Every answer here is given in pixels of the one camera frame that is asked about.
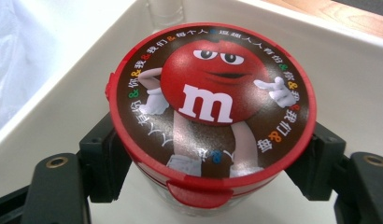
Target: m&m's container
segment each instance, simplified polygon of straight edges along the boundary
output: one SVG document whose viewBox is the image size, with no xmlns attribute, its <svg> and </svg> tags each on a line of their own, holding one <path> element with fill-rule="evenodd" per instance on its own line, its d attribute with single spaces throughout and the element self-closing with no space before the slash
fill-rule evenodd
<svg viewBox="0 0 383 224">
<path fill-rule="evenodd" d="M 142 40 L 106 96 L 135 164 L 190 215 L 224 211 L 268 184 L 305 150 L 317 112 L 310 81 L 286 50 L 212 22 Z"/>
</svg>

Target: white glove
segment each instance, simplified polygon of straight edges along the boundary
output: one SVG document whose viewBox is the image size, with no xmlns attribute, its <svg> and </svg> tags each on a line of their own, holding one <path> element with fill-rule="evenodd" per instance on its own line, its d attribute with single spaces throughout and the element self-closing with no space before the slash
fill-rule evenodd
<svg viewBox="0 0 383 224">
<path fill-rule="evenodd" d="M 253 83 L 262 90 L 268 90 L 270 97 L 281 108 L 296 104 L 296 99 L 294 99 L 291 91 L 284 85 L 284 79 L 282 79 L 282 77 L 276 77 L 274 81 L 275 83 L 266 83 L 256 79 Z"/>
<path fill-rule="evenodd" d="M 142 112 L 142 114 L 161 115 L 169 106 L 163 96 L 162 88 L 148 90 L 148 95 L 149 97 L 146 104 L 141 105 L 139 111 Z"/>
</svg>

